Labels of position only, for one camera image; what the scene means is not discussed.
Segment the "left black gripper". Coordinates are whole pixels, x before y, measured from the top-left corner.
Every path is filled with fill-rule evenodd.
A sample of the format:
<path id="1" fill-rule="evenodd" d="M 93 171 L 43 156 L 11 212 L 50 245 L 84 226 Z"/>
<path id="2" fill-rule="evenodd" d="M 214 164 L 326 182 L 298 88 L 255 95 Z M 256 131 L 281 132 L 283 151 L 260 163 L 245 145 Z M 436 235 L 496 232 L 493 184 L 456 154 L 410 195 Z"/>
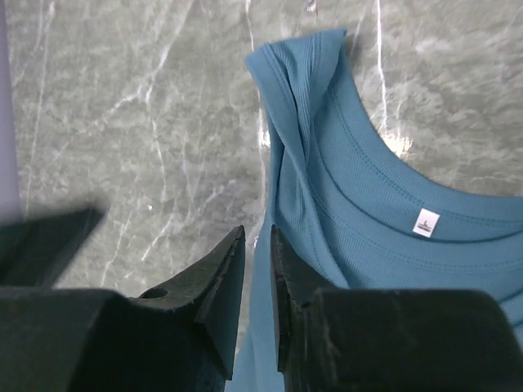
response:
<path id="1" fill-rule="evenodd" d="M 1 284 L 52 287 L 104 217 L 80 207 L 2 226 Z"/>

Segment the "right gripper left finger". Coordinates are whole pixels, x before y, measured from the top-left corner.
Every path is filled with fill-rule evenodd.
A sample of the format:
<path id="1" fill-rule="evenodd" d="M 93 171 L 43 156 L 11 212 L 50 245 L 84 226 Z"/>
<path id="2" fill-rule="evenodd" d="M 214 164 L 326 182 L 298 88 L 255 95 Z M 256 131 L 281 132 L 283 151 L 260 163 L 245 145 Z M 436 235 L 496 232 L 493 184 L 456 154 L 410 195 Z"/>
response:
<path id="1" fill-rule="evenodd" d="M 243 226 L 173 278 L 106 289 L 1 291 L 4 391 L 221 391 L 232 377 Z"/>

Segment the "blue tank top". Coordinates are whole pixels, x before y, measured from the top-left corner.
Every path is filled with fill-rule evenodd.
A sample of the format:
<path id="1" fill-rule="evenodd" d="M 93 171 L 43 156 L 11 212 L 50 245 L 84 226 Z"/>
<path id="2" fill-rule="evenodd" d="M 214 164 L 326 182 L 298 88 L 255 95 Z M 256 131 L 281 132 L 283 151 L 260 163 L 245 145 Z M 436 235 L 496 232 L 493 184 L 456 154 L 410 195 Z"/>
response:
<path id="1" fill-rule="evenodd" d="M 266 43 L 246 65 L 266 109 L 269 198 L 229 391 L 281 391 L 270 230 L 339 287 L 488 292 L 522 333 L 522 200 L 467 194 L 397 158 L 370 122 L 342 29 Z"/>

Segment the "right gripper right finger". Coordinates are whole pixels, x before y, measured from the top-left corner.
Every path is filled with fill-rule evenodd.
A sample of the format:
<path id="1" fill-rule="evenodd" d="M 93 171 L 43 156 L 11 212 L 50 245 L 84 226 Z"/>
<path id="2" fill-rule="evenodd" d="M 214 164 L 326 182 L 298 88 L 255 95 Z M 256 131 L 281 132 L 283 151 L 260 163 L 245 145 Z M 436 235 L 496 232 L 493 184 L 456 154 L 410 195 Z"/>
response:
<path id="1" fill-rule="evenodd" d="M 288 391 L 519 391 L 522 353 L 473 290 L 342 289 L 270 232 L 277 369 Z"/>

